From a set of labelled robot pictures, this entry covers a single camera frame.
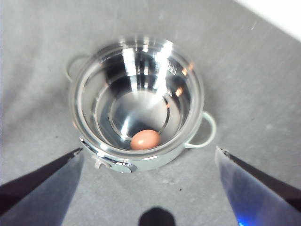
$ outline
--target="brown egg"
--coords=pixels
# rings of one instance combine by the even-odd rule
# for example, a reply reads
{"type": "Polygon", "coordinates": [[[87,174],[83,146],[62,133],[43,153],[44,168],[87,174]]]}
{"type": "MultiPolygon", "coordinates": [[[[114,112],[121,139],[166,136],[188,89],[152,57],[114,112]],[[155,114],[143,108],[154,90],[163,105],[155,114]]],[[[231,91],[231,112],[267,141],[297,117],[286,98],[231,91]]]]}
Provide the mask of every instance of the brown egg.
{"type": "Polygon", "coordinates": [[[154,130],[146,129],[136,133],[131,140],[131,148],[145,150],[158,146],[160,135],[154,130]]]}

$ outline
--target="gray surface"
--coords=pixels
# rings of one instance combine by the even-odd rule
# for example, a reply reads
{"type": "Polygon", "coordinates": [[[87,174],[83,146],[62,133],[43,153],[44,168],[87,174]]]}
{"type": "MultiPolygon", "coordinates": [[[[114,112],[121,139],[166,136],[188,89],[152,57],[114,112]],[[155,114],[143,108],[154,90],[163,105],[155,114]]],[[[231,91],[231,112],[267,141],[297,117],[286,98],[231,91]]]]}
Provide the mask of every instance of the gray surface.
{"type": "Polygon", "coordinates": [[[217,119],[211,145],[157,170],[123,175],[87,161],[64,225],[136,225],[153,206],[177,225],[235,225],[215,145],[301,188],[301,44],[236,3],[3,0],[1,16],[2,183],[79,146],[62,67],[123,34],[185,49],[217,119]]]}

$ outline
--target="pot handle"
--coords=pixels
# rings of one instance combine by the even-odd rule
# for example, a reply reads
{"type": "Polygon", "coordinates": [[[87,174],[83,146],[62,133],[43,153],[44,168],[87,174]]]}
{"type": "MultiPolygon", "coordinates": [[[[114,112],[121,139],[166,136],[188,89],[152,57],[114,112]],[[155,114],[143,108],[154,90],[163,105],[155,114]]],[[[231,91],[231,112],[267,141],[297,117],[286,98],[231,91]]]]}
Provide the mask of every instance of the pot handle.
{"type": "Polygon", "coordinates": [[[88,58],[89,55],[88,54],[77,54],[75,55],[73,58],[71,58],[65,65],[65,68],[64,68],[64,72],[65,72],[65,76],[67,77],[67,79],[72,82],[73,79],[71,77],[71,73],[70,73],[70,68],[72,67],[72,65],[80,60],[80,59],[83,59],[83,58],[88,58]]]}
{"type": "Polygon", "coordinates": [[[191,136],[188,139],[188,141],[186,143],[184,143],[184,147],[185,148],[201,148],[201,147],[205,147],[208,144],[210,144],[211,141],[214,139],[214,136],[216,134],[216,122],[215,122],[214,118],[208,112],[203,112],[203,118],[206,119],[209,122],[209,124],[210,124],[210,127],[211,127],[211,134],[210,134],[210,136],[208,137],[208,139],[205,142],[203,142],[201,144],[194,145],[194,144],[190,143],[190,141],[192,140],[192,138],[195,136],[195,135],[193,135],[193,136],[191,136]]]}

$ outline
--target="stainless steel pot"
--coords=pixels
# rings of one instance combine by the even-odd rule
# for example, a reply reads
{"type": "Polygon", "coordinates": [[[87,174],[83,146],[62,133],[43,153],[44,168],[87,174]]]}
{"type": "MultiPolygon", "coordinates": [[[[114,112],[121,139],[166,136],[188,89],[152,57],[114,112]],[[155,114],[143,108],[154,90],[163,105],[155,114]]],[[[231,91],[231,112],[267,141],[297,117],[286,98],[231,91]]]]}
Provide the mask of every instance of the stainless steel pot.
{"type": "Polygon", "coordinates": [[[173,43],[146,36],[97,51],[71,83],[73,122],[95,166],[124,173],[163,166],[185,148],[209,144],[216,124],[203,104],[203,82],[191,61],[173,43]],[[211,134],[191,144],[203,117],[211,134]],[[157,131],[160,145],[131,150],[131,137],[144,129],[157,131]]]}

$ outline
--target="white wall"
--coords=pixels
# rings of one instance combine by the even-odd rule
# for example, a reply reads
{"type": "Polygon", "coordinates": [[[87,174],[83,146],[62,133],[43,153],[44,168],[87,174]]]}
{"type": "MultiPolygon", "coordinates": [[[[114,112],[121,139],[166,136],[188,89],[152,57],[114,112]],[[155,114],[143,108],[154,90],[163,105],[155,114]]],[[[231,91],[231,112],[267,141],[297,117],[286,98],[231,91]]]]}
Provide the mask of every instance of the white wall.
{"type": "Polygon", "coordinates": [[[301,0],[235,0],[301,41],[301,0]]]}

